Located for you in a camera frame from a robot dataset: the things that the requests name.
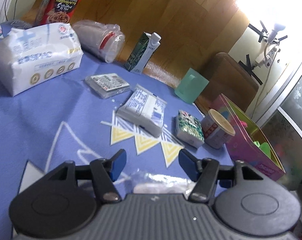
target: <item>pink tin box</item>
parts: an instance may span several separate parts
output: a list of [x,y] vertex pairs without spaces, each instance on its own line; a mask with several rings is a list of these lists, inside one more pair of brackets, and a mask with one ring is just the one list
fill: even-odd
[[[261,129],[241,109],[223,94],[212,102],[211,108],[222,114],[235,130],[235,136],[226,143],[232,160],[243,160],[274,181],[285,174],[280,160]],[[247,123],[247,128],[244,128],[240,120]],[[260,144],[267,142],[271,148],[271,158],[254,141],[259,141]]]

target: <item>brown chair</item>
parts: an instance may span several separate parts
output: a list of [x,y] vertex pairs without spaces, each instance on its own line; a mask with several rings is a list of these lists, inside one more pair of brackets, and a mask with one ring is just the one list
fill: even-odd
[[209,80],[195,102],[204,113],[220,94],[224,94],[245,112],[259,89],[253,78],[225,52],[216,54],[199,73]]

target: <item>triangle flag print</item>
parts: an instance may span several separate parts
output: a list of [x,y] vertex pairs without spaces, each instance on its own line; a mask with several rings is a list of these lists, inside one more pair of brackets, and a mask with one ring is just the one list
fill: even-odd
[[136,134],[134,136],[134,140],[135,147],[137,149],[137,155],[140,155],[141,153],[145,152],[146,150],[152,148],[153,146],[159,143],[159,140],[152,137],[146,137],[141,134]]
[[129,139],[134,136],[133,132],[126,131],[120,127],[111,127],[110,145]]
[[178,157],[179,151],[184,147],[171,142],[161,141],[162,151],[167,168]]

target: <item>green cup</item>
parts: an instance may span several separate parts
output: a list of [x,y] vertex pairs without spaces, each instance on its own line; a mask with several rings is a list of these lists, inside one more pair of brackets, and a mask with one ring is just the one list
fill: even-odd
[[209,81],[206,78],[190,68],[174,92],[183,101],[192,104],[207,84]]

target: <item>glass panel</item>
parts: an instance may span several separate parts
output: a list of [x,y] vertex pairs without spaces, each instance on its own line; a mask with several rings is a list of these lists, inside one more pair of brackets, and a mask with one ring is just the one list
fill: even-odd
[[302,138],[278,110],[263,126],[262,132],[286,172],[279,182],[289,190],[296,190],[302,180]]
[[302,130],[302,77],[284,100],[281,107]]

